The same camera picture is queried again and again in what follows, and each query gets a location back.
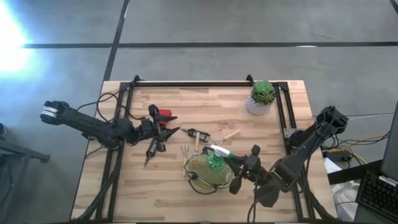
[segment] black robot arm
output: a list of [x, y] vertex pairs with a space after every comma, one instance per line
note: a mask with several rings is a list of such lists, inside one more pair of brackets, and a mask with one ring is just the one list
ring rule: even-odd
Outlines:
[[[294, 153], [279, 159], [269, 171], [261, 166], [258, 157], [260, 147], [257, 145], [253, 146], [251, 155], [224, 158], [235, 176], [229, 191], [236, 194], [240, 189], [241, 179], [248, 179], [260, 186], [255, 191], [256, 200], [265, 207], [272, 207], [276, 203], [280, 191], [290, 191], [296, 182], [305, 188], [305, 182], [300, 178], [304, 162], [326, 139], [342, 133], [347, 122], [348, 118], [337, 111], [334, 106], [323, 109], [312, 126], [305, 131], [296, 131], [287, 140], [286, 144], [294, 150]], [[314, 205], [318, 205], [315, 208], [322, 218], [331, 218], [328, 214], [324, 215], [326, 210], [322, 209], [309, 189], [306, 189], [306, 192], [314, 200]]]
[[101, 121], [76, 109], [69, 107], [63, 101], [46, 101], [40, 118], [47, 124], [65, 124], [82, 132], [87, 139], [96, 138], [103, 146], [116, 149], [125, 139], [129, 144], [149, 138], [155, 138], [156, 148], [164, 152], [164, 141], [173, 135], [179, 128], [167, 129], [161, 121], [177, 119], [175, 116], [162, 116], [155, 105], [148, 107], [153, 122], [149, 119], [141, 120], [141, 125], [135, 128], [128, 118], [118, 118], [110, 122]]

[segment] white pot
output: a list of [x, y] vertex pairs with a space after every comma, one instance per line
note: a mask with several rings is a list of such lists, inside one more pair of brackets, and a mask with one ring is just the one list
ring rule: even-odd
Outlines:
[[248, 100], [246, 101], [246, 108], [250, 113], [253, 115], [264, 115], [268, 113], [272, 106], [272, 103], [268, 105], [263, 105], [260, 103], [256, 103], [253, 99], [253, 97], [249, 96]]

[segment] black floor stripe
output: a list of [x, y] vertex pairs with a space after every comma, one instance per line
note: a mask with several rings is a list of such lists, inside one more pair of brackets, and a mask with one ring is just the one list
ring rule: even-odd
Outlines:
[[398, 42], [207, 42], [207, 43], [130, 43], [124, 49], [224, 48], [224, 47], [395, 47]]
[[125, 43], [125, 44], [24, 44], [25, 49], [167, 49], [226, 47], [398, 47], [398, 42], [203, 42], [203, 43]]
[[396, 10], [396, 13], [398, 14], [398, 4], [396, 0], [390, 0], [392, 7]]
[[118, 44], [120, 41], [120, 37], [122, 35], [124, 20], [126, 18], [127, 8], [129, 7], [129, 3], [130, 3], [130, 0], [124, 0], [124, 2], [123, 2], [123, 7], [122, 7], [122, 11], [120, 13], [120, 18], [119, 18], [119, 23], [118, 23], [118, 28], [116, 29], [116, 33], [114, 35], [111, 53], [109, 54], [108, 63], [106, 64], [103, 81], [109, 81], [109, 79], [111, 78], [113, 63], [114, 63], [114, 59], [116, 57], [116, 52], [118, 51]]
[[92, 49], [111, 48], [112, 44], [24, 44], [25, 49]]

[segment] wooden handle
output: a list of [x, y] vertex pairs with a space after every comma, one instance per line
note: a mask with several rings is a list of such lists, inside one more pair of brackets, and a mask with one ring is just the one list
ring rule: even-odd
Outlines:
[[228, 139], [232, 138], [234, 135], [239, 134], [240, 132], [241, 132], [241, 130], [236, 130], [236, 131], [232, 132], [231, 134], [225, 136], [224, 140], [228, 140]]
[[200, 133], [197, 133], [197, 139], [195, 141], [195, 153], [198, 152], [198, 148], [199, 148], [199, 137], [200, 137]]
[[182, 176], [185, 177], [185, 174], [187, 173], [187, 171], [184, 169], [185, 164], [187, 163], [187, 158], [184, 157], [183, 161], [182, 161]]

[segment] green succulent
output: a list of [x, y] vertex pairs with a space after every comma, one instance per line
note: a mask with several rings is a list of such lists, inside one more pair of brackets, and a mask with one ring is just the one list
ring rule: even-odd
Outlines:
[[254, 84], [252, 97], [256, 103], [268, 105], [274, 101], [275, 90], [269, 81], [258, 81]]

